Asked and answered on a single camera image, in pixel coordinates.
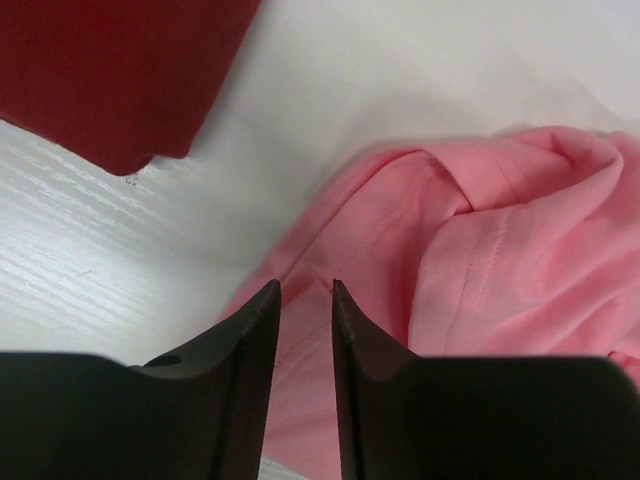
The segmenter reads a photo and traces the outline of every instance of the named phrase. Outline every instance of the pink fabric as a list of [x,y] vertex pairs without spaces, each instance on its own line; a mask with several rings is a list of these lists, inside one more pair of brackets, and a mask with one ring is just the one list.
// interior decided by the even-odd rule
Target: pink fabric
[[610,356],[640,383],[640,139],[394,148],[335,180],[227,313],[283,287],[265,454],[339,479],[331,281],[421,355]]

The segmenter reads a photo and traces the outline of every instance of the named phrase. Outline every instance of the red cloth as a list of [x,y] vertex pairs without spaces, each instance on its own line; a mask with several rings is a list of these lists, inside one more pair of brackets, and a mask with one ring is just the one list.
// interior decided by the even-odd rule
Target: red cloth
[[0,118],[116,175],[184,157],[260,0],[2,0]]

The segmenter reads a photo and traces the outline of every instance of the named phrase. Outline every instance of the pink towel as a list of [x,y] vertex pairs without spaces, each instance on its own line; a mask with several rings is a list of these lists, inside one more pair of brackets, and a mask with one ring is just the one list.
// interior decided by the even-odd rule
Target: pink towel
[[274,277],[265,454],[314,480],[340,478],[334,278],[421,355],[609,356],[640,384],[640,139],[549,127],[364,158],[224,315]]

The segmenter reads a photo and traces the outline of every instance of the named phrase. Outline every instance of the red cloth corner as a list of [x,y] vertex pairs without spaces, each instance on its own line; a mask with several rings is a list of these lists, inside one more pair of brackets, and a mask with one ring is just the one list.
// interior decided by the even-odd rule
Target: red cloth corner
[[0,118],[116,175],[184,157],[260,0],[3,0]]

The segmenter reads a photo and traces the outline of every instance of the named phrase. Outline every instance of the folded red cloth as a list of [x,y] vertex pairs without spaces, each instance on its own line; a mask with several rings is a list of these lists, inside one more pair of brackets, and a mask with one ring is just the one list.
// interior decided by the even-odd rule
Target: folded red cloth
[[0,118],[116,175],[184,157],[260,0],[4,0]]

